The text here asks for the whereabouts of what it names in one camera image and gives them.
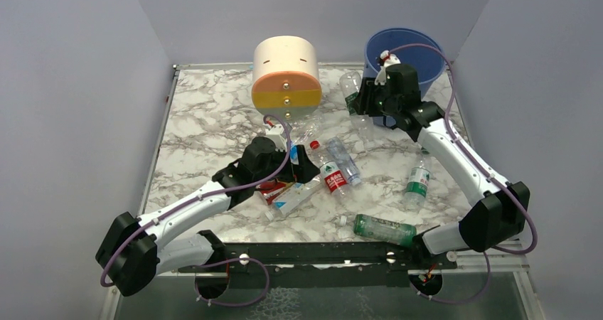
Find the dark green label bottle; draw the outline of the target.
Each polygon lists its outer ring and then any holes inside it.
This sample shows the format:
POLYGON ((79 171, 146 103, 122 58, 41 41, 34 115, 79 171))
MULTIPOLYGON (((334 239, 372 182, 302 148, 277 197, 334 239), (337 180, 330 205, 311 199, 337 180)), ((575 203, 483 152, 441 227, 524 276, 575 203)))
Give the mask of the dark green label bottle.
POLYGON ((354 102, 359 95, 361 83, 362 77, 357 71, 344 73, 339 78, 339 85, 353 129, 358 133, 358 136, 365 144, 370 144, 374 141, 373 120, 367 115, 358 114, 354 107, 354 102))

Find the gold red label bottle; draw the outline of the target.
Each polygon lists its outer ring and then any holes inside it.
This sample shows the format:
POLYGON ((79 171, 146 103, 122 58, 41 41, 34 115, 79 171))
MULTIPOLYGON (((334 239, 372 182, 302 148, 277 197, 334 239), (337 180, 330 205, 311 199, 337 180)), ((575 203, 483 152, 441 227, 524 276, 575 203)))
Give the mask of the gold red label bottle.
POLYGON ((267 205, 272 205, 274 199, 294 185, 293 182, 274 179, 260 184, 255 191, 260 194, 267 205))

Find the blue label clear bottle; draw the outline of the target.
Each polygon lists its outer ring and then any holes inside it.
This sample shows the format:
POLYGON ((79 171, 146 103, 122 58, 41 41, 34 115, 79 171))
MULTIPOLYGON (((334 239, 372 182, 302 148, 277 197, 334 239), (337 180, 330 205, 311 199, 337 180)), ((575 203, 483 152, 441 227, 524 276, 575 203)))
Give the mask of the blue label clear bottle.
POLYGON ((292 124, 291 141, 292 148, 290 151, 290 159, 293 164, 299 164, 299 150, 297 145, 303 145, 307 156, 312 158, 312 149, 310 144, 314 140, 318 140, 321 131, 324 128, 324 118, 321 115, 311 115, 303 119, 297 120, 292 124))

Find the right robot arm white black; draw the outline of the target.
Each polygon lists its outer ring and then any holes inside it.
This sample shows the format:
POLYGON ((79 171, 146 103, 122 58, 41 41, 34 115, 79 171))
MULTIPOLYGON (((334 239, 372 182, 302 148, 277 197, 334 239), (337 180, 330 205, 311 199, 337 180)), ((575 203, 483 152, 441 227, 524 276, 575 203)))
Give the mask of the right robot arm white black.
POLYGON ((351 106, 358 114, 393 118, 394 128, 433 155, 471 205, 460 221, 415 236, 414 249, 421 255, 463 249, 484 252, 524 230, 528 187, 498 174, 460 137, 437 103, 422 100, 411 65, 393 64, 377 78, 363 78, 351 106))

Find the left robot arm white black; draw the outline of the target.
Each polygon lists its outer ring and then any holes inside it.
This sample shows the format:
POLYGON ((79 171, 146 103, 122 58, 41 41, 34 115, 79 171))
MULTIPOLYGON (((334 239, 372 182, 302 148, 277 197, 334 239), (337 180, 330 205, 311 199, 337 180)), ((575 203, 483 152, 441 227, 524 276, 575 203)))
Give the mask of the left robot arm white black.
POLYGON ((286 140, 255 137, 239 159, 185 198, 153 213, 118 215, 95 255, 103 268, 100 284, 115 286, 127 297, 141 291, 158 274, 191 266, 193 258, 206 263, 216 252, 218 241, 204 234, 179 240, 181 233, 246 201, 261 183, 308 183, 319 175, 319 167, 302 145, 296 147, 295 164, 288 146, 286 140))

